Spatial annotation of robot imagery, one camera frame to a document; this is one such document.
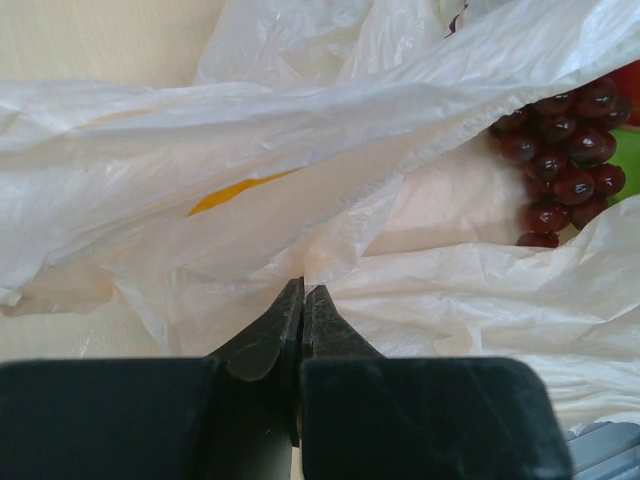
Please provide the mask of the dark red grape bunch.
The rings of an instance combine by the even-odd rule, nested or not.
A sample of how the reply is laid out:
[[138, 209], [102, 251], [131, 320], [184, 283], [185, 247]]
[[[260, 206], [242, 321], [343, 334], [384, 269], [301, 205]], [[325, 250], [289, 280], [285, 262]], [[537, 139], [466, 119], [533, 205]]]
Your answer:
[[556, 248], [568, 227], [583, 229], [626, 185], [610, 162], [612, 131], [631, 118], [632, 101], [610, 76], [543, 98], [501, 116], [489, 127], [501, 156], [524, 175], [530, 202], [519, 246]]

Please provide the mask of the orange plastic bag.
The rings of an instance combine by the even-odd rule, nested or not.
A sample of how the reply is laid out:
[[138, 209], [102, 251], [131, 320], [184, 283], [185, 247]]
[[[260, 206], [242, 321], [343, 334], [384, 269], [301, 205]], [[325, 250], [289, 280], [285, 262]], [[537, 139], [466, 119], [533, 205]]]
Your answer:
[[1, 356], [203, 355], [291, 278], [390, 356], [639, 419], [639, 201], [519, 248], [501, 115], [639, 56], [635, 1], [228, 1], [192, 85], [1, 85]]

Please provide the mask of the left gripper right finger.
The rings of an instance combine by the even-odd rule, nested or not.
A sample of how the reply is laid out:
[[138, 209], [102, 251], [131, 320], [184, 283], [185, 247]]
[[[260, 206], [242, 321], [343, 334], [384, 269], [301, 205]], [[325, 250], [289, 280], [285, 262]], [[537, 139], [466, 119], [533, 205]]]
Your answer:
[[304, 359], [383, 357], [340, 315], [325, 285], [306, 297], [301, 354]]

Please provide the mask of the red dragon fruit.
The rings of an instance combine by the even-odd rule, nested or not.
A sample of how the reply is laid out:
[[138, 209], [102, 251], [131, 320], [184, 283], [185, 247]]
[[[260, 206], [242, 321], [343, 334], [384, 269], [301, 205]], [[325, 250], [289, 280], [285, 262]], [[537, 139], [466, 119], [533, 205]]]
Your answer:
[[613, 71], [611, 77], [618, 90], [631, 101], [632, 110], [627, 124], [638, 129], [640, 122], [640, 61], [636, 60]]

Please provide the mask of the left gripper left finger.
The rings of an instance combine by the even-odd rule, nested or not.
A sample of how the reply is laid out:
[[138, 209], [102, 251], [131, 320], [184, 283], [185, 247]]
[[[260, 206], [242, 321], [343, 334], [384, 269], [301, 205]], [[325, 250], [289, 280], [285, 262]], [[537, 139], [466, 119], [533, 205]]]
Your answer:
[[296, 357], [303, 313], [303, 278], [288, 281], [268, 309], [238, 334], [209, 354], [240, 381], [261, 381]]

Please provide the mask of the green pear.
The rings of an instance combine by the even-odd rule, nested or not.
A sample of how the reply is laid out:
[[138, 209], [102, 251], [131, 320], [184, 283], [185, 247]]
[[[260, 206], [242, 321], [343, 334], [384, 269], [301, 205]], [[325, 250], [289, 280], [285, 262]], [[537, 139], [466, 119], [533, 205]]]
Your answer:
[[624, 188], [608, 199], [608, 205], [613, 206], [628, 197], [639, 194], [639, 159], [640, 133], [638, 130], [614, 129], [611, 134], [617, 141], [617, 149], [610, 163], [622, 168], [626, 175]]

